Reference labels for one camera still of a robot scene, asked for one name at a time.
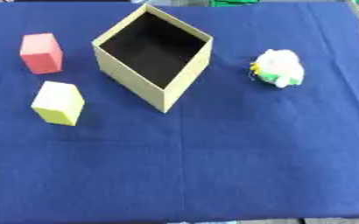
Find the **yellow toy part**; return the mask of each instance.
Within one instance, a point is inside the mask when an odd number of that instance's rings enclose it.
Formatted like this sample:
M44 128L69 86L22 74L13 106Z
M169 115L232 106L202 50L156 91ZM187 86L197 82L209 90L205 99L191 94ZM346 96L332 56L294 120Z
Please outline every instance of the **yellow toy part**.
M47 123L75 126L84 100L73 84L45 81L31 107Z
M256 62L250 63L250 70L253 71L254 74L260 74L260 66Z

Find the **red cube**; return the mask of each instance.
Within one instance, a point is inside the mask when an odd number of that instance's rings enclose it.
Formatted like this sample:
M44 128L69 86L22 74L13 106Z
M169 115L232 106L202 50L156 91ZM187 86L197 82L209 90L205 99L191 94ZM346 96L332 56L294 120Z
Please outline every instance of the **red cube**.
M52 33L25 35L20 57L34 74L57 73L62 68L62 51Z

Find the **open box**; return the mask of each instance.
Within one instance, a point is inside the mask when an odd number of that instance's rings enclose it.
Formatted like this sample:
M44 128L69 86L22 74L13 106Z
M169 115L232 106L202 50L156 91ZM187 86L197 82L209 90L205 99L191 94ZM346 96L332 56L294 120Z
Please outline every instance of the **open box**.
M209 63L213 38L144 4L93 41L100 69L163 113Z

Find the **cube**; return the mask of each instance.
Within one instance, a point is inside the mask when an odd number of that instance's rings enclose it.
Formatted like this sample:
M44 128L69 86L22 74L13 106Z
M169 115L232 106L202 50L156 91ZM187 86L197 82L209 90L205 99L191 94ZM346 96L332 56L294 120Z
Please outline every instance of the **cube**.
M212 42L144 4L92 44L104 73L165 113L208 65Z
M47 123L75 126L84 100L73 84L45 81L32 103L32 108Z
M33 74L61 71L62 51L52 33L25 35L20 57Z

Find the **plush toy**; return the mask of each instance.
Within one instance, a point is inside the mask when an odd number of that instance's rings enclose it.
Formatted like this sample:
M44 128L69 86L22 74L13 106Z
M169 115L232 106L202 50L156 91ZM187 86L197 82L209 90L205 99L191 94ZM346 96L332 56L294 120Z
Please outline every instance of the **plush toy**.
M268 50L250 64L250 70L262 81L278 88L300 85L305 71L297 54L290 50Z

